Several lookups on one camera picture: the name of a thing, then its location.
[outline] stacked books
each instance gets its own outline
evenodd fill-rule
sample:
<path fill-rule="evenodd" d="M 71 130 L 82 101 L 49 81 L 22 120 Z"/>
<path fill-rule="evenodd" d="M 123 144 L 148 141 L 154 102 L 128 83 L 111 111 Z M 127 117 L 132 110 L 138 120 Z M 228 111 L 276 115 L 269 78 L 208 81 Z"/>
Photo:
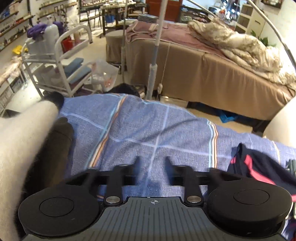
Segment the stacked books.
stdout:
<path fill-rule="evenodd" d="M 148 23 L 156 23 L 158 17 L 149 14 L 139 14 L 138 20 Z"/>

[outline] yellow object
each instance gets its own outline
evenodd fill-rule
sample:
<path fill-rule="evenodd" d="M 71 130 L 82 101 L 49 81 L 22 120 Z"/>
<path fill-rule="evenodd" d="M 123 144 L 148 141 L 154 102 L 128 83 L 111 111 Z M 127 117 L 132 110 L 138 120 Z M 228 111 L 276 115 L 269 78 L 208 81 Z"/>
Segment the yellow object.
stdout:
<path fill-rule="evenodd" d="M 12 50 L 15 54 L 19 55 L 21 54 L 22 52 L 22 46 L 21 45 L 18 45 L 17 47 L 15 47 L 13 50 Z"/>

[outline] beige bed skirt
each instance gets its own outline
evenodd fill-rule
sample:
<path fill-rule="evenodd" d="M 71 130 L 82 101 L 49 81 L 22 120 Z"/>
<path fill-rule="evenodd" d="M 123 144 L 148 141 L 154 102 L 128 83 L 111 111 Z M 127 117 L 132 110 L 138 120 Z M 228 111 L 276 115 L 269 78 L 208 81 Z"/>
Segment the beige bed skirt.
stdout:
<path fill-rule="evenodd" d="M 126 43 L 132 84 L 147 84 L 154 41 Z M 260 120 L 271 120 L 295 91 L 276 85 L 219 56 L 160 42 L 154 89 L 162 95 L 201 102 Z"/>

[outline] blue plastic item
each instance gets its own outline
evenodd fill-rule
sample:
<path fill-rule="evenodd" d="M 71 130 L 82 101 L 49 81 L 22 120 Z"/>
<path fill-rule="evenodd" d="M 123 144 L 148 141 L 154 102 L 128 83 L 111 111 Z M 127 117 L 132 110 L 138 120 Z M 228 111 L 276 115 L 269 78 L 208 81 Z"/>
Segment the blue plastic item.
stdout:
<path fill-rule="evenodd" d="M 83 58 L 76 58 L 74 59 L 69 65 L 64 68 L 66 77 L 69 78 L 71 74 L 75 72 L 79 67 L 82 66 L 84 59 Z"/>
<path fill-rule="evenodd" d="M 88 75 L 90 72 L 91 72 L 91 68 L 89 68 L 89 67 L 84 67 L 84 68 L 82 68 L 82 70 L 80 70 L 80 71 L 78 72 L 78 74 L 75 76 L 75 78 L 69 82 L 69 84 L 74 84 L 75 82 L 77 82 L 77 81 L 83 79 L 83 78 L 84 78 L 86 75 Z"/>
<path fill-rule="evenodd" d="M 83 58 L 76 58 L 69 65 L 65 66 L 64 71 L 65 71 L 66 77 L 69 78 L 71 74 L 73 74 L 78 68 L 80 68 L 82 66 L 83 61 L 84 61 Z M 81 80 L 90 72 L 91 72 L 91 69 L 89 67 L 82 68 L 79 71 L 79 73 L 75 76 L 75 78 L 69 82 L 69 84 L 74 84 L 75 82 Z"/>
<path fill-rule="evenodd" d="M 219 117 L 222 123 L 227 123 L 230 121 L 235 121 L 238 118 L 238 114 L 226 111 L 226 110 L 218 110 Z"/>
<path fill-rule="evenodd" d="M 112 23 L 114 22 L 114 16 L 113 15 L 105 15 L 106 23 Z"/>

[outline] black round knob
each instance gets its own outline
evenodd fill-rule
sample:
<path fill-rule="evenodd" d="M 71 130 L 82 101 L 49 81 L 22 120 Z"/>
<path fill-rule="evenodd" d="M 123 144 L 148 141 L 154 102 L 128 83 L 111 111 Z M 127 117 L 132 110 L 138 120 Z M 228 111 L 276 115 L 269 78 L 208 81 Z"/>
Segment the black round knob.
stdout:
<path fill-rule="evenodd" d="M 210 218 L 240 236 L 262 237 L 281 226 L 292 198 L 285 189 L 252 179 L 224 182 L 208 198 Z"/>
<path fill-rule="evenodd" d="M 24 200 L 18 211 L 24 229 L 39 237 L 64 237 L 92 225 L 99 215 L 95 197 L 82 186 L 58 185 Z"/>
<path fill-rule="evenodd" d="M 52 197 L 43 201 L 39 210 L 49 217 L 61 217 L 74 208 L 74 202 L 65 197 Z"/>

